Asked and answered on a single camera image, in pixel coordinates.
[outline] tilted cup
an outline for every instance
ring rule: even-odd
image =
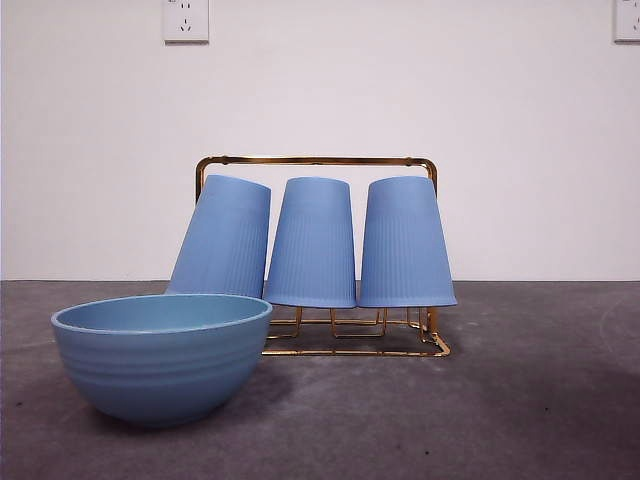
[[[260,298],[271,190],[209,175],[166,293],[224,293]]]

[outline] electrical socket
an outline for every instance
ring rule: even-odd
[[[209,43],[209,0],[164,0],[164,42]]]
[[[640,43],[640,0],[616,0],[615,42]]]

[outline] blue cup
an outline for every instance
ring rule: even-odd
[[[457,304],[433,182],[392,177],[369,186],[359,305]]]
[[[287,182],[265,300],[281,305],[356,305],[349,185],[321,177]]]
[[[224,175],[205,182],[166,293],[260,298],[271,190]]]

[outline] ceramic bowl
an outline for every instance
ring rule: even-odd
[[[272,307],[234,295],[150,295],[87,303],[51,322],[73,384],[98,410],[147,427],[196,420],[249,378]]]

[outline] bowl rim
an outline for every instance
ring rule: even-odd
[[[216,323],[211,325],[199,326],[199,327],[189,327],[189,328],[168,328],[163,330],[98,330],[95,328],[85,328],[85,327],[76,327],[74,325],[68,325],[66,323],[62,323],[58,320],[58,317],[73,311],[79,310],[81,308],[88,307],[90,305],[100,305],[103,303],[113,303],[119,302],[123,300],[131,300],[134,298],[166,298],[166,297],[230,297],[230,298],[242,298],[246,300],[252,300],[257,303],[261,303],[267,307],[264,312],[261,312],[257,315],[253,315],[251,317],[241,318],[238,320],[232,320],[229,322]],[[203,330],[216,330],[218,328],[224,328],[232,325],[240,325],[243,323],[249,323],[258,318],[262,318],[268,316],[273,312],[273,306],[261,298],[248,297],[245,295],[229,295],[224,293],[175,293],[175,294],[153,294],[153,295],[132,295],[128,297],[117,297],[117,298],[108,298],[106,300],[97,300],[94,302],[86,302],[78,305],[73,305],[71,307],[65,308],[63,310],[59,310],[51,315],[51,324],[55,328],[60,328],[62,330],[68,330],[71,332],[79,332],[79,333],[92,333],[98,335],[164,335],[164,334],[175,334],[175,333],[186,333],[186,332],[197,332]]]

